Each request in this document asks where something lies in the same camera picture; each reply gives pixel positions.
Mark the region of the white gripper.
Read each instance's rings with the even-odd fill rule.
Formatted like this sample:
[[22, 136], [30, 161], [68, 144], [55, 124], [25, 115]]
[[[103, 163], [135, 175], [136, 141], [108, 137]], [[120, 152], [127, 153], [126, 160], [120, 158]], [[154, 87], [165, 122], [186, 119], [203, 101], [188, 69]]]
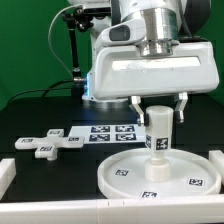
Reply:
[[139, 127], [149, 125], [140, 107], [141, 97], [172, 95], [175, 116], [184, 122], [188, 93], [209, 92], [219, 84], [219, 75], [209, 42], [182, 43], [170, 56], [143, 58], [135, 46], [102, 49], [92, 70], [92, 94], [97, 99], [130, 97], [130, 108]]

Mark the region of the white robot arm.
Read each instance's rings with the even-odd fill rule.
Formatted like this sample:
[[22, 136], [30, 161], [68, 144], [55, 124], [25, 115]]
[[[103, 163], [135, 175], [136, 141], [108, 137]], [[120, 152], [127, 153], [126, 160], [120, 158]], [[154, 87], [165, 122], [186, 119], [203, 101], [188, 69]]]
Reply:
[[192, 93], [214, 90], [219, 75], [212, 44], [194, 33], [209, 16], [211, 0], [68, 0], [77, 28], [91, 31], [92, 68], [83, 100], [104, 107], [126, 100], [140, 109], [145, 97], [175, 97], [175, 113]]

